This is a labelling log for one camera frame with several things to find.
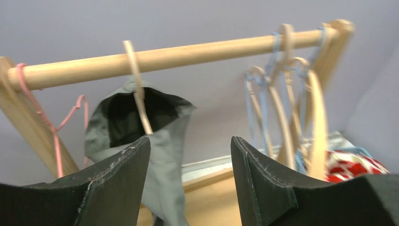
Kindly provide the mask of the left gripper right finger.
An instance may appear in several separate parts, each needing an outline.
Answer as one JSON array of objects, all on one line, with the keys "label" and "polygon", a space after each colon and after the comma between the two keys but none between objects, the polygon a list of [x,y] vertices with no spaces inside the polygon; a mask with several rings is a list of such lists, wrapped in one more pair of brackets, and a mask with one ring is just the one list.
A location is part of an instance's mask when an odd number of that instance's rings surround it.
[{"label": "left gripper right finger", "polygon": [[308,177],[231,139],[231,158],[244,226],[396,226],[397,174],[363,175],[340,183]]}]

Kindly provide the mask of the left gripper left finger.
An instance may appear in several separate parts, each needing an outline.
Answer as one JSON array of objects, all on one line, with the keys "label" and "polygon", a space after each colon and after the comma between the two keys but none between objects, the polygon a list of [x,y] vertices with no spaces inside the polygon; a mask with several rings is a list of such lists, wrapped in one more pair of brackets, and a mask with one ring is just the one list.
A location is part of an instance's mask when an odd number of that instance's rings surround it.
[{"label": "left gripper left finger", "polygon": [[0,186],[3,226],[135,226],[151,152],[142,137],[52,183]]}]

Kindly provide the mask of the grey skirt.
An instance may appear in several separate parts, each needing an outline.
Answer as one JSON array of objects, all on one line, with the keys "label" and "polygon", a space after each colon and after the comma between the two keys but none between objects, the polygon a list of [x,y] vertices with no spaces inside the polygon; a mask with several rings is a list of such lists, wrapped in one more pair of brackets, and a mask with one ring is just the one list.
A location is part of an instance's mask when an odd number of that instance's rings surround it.
[{"label": "grey skirt", "polygon": [[[185,226],[182,163],[185,133],[194,111],[188,100],[163,93],[143,81],[144,105],[152,133],[151,154],[142,204],[156,226]],[[85,156],[93,162],[110,157],[145,136],[134,93],[133,77],[103,99],[91,115],[85,132]]]}]

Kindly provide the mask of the red poppy print cloth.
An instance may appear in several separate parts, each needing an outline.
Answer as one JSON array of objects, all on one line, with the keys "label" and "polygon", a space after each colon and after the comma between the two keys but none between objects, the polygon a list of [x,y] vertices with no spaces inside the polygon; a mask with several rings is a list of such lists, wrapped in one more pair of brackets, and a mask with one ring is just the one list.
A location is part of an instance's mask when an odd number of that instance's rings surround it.
[{"label": "red poppy print cloth", "polygon": [[389,174],[390,172],[376,159],[363,154],[327,151],[325,180],[339,183],[365,174]]}]

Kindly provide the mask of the wooden hanger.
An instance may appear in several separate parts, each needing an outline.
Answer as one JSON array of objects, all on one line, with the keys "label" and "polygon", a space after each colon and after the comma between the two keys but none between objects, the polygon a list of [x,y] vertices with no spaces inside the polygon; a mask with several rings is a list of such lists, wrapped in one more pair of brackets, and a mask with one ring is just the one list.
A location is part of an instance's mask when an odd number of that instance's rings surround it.
[{"label": "wooden hanger", "polygon": [[301,67],[298,75],[301,76],[304,91],[300,97],[300,135],[306,130],[307,104],[311,103],[312,135],[313,142],[309,151],[303,146],[303,137],[299,137],[301,157],[309,177],[322,180],[326,179],[326,159],[327,159],[327,114],[323,91],[316,73],[309,69],[310,63],[302,57],[294,57],[290,60],[290,65],[299,62]]},{"label": "wooden hanger", "polygon": [[142,86],[142,79],[141,79],[141,74],[140,74],[136,54],[134,52],[134,48],[133,48],[131,41],[124,40],[123,46],[124,46],[125,52],[128,57],[128,62],[130,65],[132,75],[134,76],[134,79],[135,79],[136,89],[134,91],[134,98],[135,98],[136,106],[137,106],[138,113],[139,113],[139,116],[141,119],[141,123],[142,123],[143,129],[145,131],[145,134],[151,135],[151,134],[153,134],[153,131],[152,131],[152,127],[150,125],[150,122],[149,122],[149,119],[148,119],[148,116],[146,113],[146,109],[145,109],[144,88]]},{"label": "wooden hanger", "polygon": [[288,60],[292,55],[293,32],[293,27],[291,25],[281,24],[279,31],[272,36],[272,56],[268,64],[265,68],[252,66],[249,71],[246,72],[247,78],[245,88],[251,137],[255,137],[253,130],[254,121],[252,119],[252,108],[254,108],[258,126],[262,133],[263,153],[274,160],[276,159],[267,129],[266,93],[268,93],[273,100],[274,110],[278,116],[282,135],[282,145],[279,151],[279,157],[281,157],[281,159],[278,160],[278,162],[292,170],[296,170],[293,139],[290,134],[286,111],[275,86],[277,78],[282,78],[285,66],[287,66]]}]

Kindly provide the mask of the blue plastic basket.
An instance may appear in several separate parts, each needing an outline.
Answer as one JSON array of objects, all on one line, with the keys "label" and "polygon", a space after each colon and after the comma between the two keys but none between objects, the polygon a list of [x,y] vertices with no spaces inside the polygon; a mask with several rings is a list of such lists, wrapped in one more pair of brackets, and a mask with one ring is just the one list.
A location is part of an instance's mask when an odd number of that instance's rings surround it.
[{"label": "blue plastic basket", "polygon": [[341,148],[340,150],[347,153],[359,154],[369,158],[373,158],[372,155],[366,149],[359,146],[345,147]]}]

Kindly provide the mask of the wooden clothes rack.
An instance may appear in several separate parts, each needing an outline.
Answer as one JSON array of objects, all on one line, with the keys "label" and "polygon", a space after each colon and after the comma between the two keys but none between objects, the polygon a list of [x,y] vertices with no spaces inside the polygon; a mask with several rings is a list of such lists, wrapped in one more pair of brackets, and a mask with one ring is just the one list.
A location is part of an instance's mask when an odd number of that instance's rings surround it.
[{"label": "wooden clothes rack", "polygon": [[[346,20],[334,20],[326,26],[330,43],[312,66],[322,91],[354,30],[353,24]],[[310,60],[318,48],[319,38],[320,29],[294,32],[292,56]],[[272,55],[272,35],[135,52],[140,74],[264,53]],[[24,67],[24,78],[30,91],[123,75],[134,78],[126,53]],[[276,154],[275,161],[278,162],[282,145],[280,124],[270,96],[266,97],[266,103],[267,129]],[[0,59],[0,107],[45,165],[57,176],[53,135],[22,91],[16,66],[6,57]],[[65,176],[80,171],[62,141],[60,149]],[[225,173],[183,183],[184,193],[205,188],[207,184],[225,177],[234,177],[233,166]]]}]

